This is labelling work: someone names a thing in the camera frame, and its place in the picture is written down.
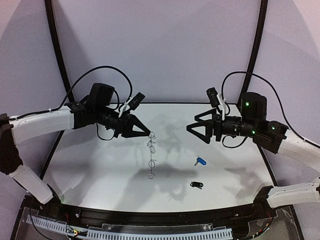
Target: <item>white wall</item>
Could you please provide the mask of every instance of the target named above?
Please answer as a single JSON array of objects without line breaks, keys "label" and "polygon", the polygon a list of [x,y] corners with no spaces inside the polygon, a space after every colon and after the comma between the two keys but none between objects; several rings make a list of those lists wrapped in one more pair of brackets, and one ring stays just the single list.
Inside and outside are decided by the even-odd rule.
[{"label": "white wall", "polygon": [[[51,43],[43,0],[0,1],[0,113],[20,115],[56,107],[65,90]],[[38,174],[56,134],[18,146]],[[0,174],[0,239],[10,239],[25,191]]]},{"label": "white wall", "polygon": [[[301,135],[320,143],[320,2],[271,0],[255,72],[269,80],[287,119]],[[249,91],[268,99],[268,120],[284,123],[277,99],[265,83],[252,79]],[[280,185],[308,182],[319,172],[287,157],[268,154]],[[306,240],[319,240],[319,204],[300,204],[296,213]]]},{"label": "white wall", "polygon": [[[251,0],[55,3],[71,81],[92,67],[112,65],[152,102],[207,101],[207,88],[220,87],[232,70],[246,69],[260,6]],[[94,81],[115,86],[122,99],[129,92],[117,72],[99,70],[76,87],[76,97],[88,94]],[[232,101],[240,86],[235,81],[226,89],[235,93]]]}]

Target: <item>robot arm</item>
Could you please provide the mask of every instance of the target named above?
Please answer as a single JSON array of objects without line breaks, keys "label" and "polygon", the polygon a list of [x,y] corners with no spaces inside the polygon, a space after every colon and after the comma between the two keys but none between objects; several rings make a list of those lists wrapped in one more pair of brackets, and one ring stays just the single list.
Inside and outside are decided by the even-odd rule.
[{"label": "robot arm", "polygon": [[[286,139],[282,140],[278,154],[295,159],[320,172],[320,149],[300,139],[288,129]],[[267,202],[271,208],[279,206],[320,203],[320,177],[308,183],[290,186],[275,186],[267,195]]]},{"label": "robot arm", "polygon": [[[114,109],[107,107],[113,92],[112,86],[95,83],[84,101],[67,103],[59,110],[20,119],[14,116],[10,118],[15,120],[6,120],[6,114],[0,115],[0,172],[12,177],[40,203],[60,203],[54,190],[21,160],[16,145],[48,133],[75,130],[95,123],[113,129],[115,138],[120,134],[124,138],[148,136],[149,129],[129,110],[120,116]],[[133,97],[128,103],[130,110],[136,109],[144,97],[141,93]],[[134,126],[141,131],[133,131]]]},{"label": "robot arm", "polygon": [[[254,92],[244,93],[241,96],[241,117],[227,115],[223,119],[221,112],[217,113],[219,101],[216,99],[216,90],[208,89],[207,95],[213,109],[196,115],[196,123],[186,127],[188,132],[207,144],[213,136],[217,142],[221,141],[222,135],[252,138],[258,146],[274,154],[293,158],[320,172],[319,146],[307,139],[299,138],[280,122],[267,121],[267,99],[264,96]],[[207,115],[211,115],[211,119],[201,119]],[[197,127],[205,127],[205,134],[195,131]],[[269,208],[299,203],[320,203],[320,178],[290,186],[263,187],[255,198],[255,202],[261,201],[267,203]]]}]

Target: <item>key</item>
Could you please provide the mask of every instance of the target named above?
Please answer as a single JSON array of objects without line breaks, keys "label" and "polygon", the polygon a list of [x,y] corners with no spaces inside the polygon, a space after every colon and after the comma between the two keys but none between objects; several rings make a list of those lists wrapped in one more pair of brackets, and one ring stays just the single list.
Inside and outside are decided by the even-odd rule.
[{"label": "key", "polygon": [[203,160],[201,157],[196,156],[196,163],[194,164],[194,166],[197,166],[198,163],[201,163],[202,165],[206,165],[207,162],[205,160]]},{"label": "key", "polygon": [[202,189],[202,187],[204,186],[204,184],[202,182],[197,182],[197,181],[192,181],[190,183],[190,186],[193,188],[198,188],[198,189]]}]

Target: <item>white cable tray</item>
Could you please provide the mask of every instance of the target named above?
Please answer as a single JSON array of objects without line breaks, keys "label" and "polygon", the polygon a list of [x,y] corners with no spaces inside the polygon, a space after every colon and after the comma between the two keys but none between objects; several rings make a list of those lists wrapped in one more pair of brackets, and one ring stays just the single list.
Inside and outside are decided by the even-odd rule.
[{"label": "white cable tray", "polygon": [[[49,219],[44,219],[32,216],[33,223],[36,227],[50,230],[60,234],[67,234],[66,224],[61,222],[54,222]],[[26,222],[32,224],[30,215],[28,214]],[[102,230],[83,229],[87,232],[87,236],[77,236],[79,239],[86,240],[232,240],[232,229],[213,230],[206,232],[184,233],[184,234],[130,234],[130,233],[116,233],[105,232]]]}]

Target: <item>table surface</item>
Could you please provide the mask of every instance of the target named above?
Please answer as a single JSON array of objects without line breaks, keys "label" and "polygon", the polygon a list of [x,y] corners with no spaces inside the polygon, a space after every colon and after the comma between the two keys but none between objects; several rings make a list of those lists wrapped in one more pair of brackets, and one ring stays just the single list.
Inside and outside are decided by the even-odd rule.
[{"label": "table surface", "polygon": [[[146,103],[132,112],[156,136],[153,179],[148,178],[148,137],[102,141],[90,125],[63,134],[43,180],[63,204],[100,210],[190,212],[251,204],[262,187],[273,185],[252,140],[228,149],[214,138],[206,144],[186,131],[195,115],[210,108]],[[235,105],[230,108],[231,116],[240,115]],[[104,138],[113,134],[103,126],[99,133]],[[242,140],[227,137],[225,144],[235,146]],[[194,166],[197,155],[207,164]],[[191,187],[191,181],[203,183],[203,188]]]}]

